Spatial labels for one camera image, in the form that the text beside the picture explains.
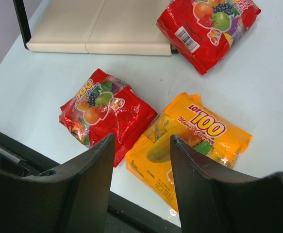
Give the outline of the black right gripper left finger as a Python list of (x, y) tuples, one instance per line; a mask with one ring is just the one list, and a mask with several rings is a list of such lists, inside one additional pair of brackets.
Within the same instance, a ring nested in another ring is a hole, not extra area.
[(101, 233), (105, 228), (115, 137), (38, 176), (0, 170), (0, 233)]

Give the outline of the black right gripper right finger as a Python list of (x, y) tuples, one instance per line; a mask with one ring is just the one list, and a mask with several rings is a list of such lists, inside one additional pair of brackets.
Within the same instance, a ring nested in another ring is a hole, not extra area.
[(283, 172), (246, 175), (170, 138), (170, 157), (184, 233), (283, 233)]

